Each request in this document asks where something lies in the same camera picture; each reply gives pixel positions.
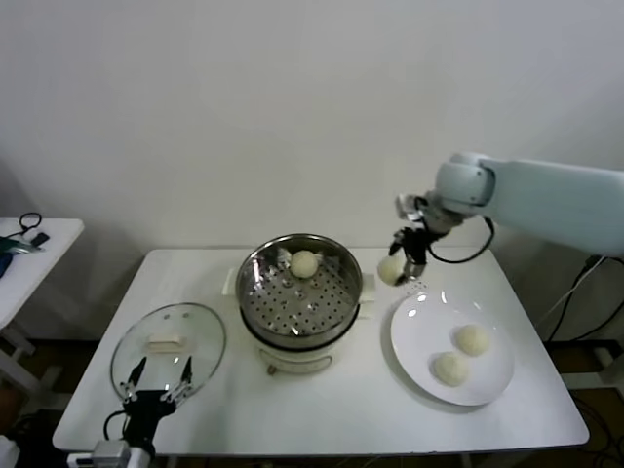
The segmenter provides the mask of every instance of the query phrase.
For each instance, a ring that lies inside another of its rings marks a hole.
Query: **glass lid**
[[[192,373],[186,392],[190,396],[215,373],[224,349],[225,328],[213,309],[193,303],[167,305],[143,317],[121,338],[110,378],[124,399],[131,372],[146,358],[135,390],[173,390],[186,370]]]

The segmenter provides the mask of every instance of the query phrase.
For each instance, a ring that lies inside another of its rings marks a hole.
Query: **small white table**
[[[469,248],[439,248],[463,257]],[[365,273],[386,249],[353,249]],[[405,290],[377,282],[375,302],[345,335],[340,359],[308,375],[268,375],[236,299],[221,288],[245,250],[150,253],[130,286],[54,435],[65,450],[91,450],[102,423],[120,408],[109,363],[125,331],[150,311],[192,301],[212,307],[226,327],[221,365],[178,411],[164,418],[154,445],[169,455],[371,455],[535,449],[583,444],[588,431],[527,314],[490,252],[461,265],[432,262],[429,288],[468,293],[496,311],[516,357],[510,386],[477,408],[428,396],[393,357],[389,324]],[[120,424],[110,424],[120,434]]]
[[[16,348],[16,352],[11,356],[0,350],[0,372],[25,390],[30,397],[45,400],[52,408],[57,408],[59,402],[51,398],[48,390],[59,375],[60,368],[47,369],[44,377],[38,380],[20,366],[18,364],[20,355],[32,354],[35,348],[10,324],[83,228],[84,224],[80,219],[44,218],[38,228],[50,236],[50,239],[41,246],[44,251],[15,255],[4,276],[0,278],[0,335]],[[20,231],[17,218],[0,218],[0,235],[9,235],[17,231]]]

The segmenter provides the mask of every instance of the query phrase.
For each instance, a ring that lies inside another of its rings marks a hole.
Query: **dough ball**
[[[395,286],[403,274],[403,259],[399,255],[384,257],[377,265],[377,275],[386,285]]]
[[[466,325],[455,334],[457,347],[469,356],[481,356],[489,350],[489,335],[478,325]]]
[[[291,273],[297,278],[311,278],[319,269],[319,260],[310,251],[299,251],[291,258]]]
[[[457,353],[443,353],[433,363],[433,372],[449,387],[458,387],[468,379],[470,370],[466,358]]]

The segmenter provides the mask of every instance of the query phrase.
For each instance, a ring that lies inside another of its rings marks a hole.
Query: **floor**
[[[24,357],[21,363],[36,375],[42,375],[50,365],[61,365],[64,368],[63,374],[55,387],[59,392],[72,392],[80,377],[91,360],[96,350],[93,343],[59,343],[44,342],[35,343],[37,351],[33,356]],[[11,351],[6,343],[0,342],[0,348]],[[593,358],[591,352],[579,347],[557,349],[551,352],[551,357],[561,372],[571,371],[597,371],[600,369],[599,363]],[[615,441],[620,438],[624,440],[624,402],[619,395],[611,390],[584,390],[575,391],[573,396],[583,403],[583,408],[589,405],[604,420],[610,437]],[[15,424],[19,418],[20,406],[23,403],[22,394],[3,382],[0,385],[0,434],[5,434],[9,428]],[[582,411],[587,420],[591,432],[589,443],[583,448],[562,448],[543,450],[534,453],[530,458],[518,464],[518,468],[612,468],[622,466],[614,458],[617,450],[614,444],[604,452],[606,456],[596,455],[591,451],[603,449],[608,442],[608,435],[601,425],[596,422],[591,415],[591,409]],[[49,431],[54,430],[55,424],[60,418],[60,413],[49,412],[46,414]],[[487,458],[487,454],[472,455],[475,466],[480,461]],[[157,465],[166,466],[165,459],[157,460]],[[280,458],[279,460],[250,459],[250,458],[186,458],[177,462],[178,468],[247,468],[265,466],[277,468],[285,467],[321,467],[321,468],[455,468],[460,467],[459,457],[456,455],[436,455],[436,456],[403,456],[403,457],[382,457],[382,458]]]

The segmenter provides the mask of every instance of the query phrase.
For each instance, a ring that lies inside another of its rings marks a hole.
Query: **white plate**
[[[506,333],[486,317],[484,306],[449,291],[426,291],[408,297],[392,318],[394,352],[411,379],[432,395],[456,405],[484,405],[498,398],[514,374],[514,356]],[[489,350],[473,358],[454,345],[454,333],[477,324],[489,333]],[[449,387],[431,372],[440,353],[455,351],[468,360],[470,375]]]

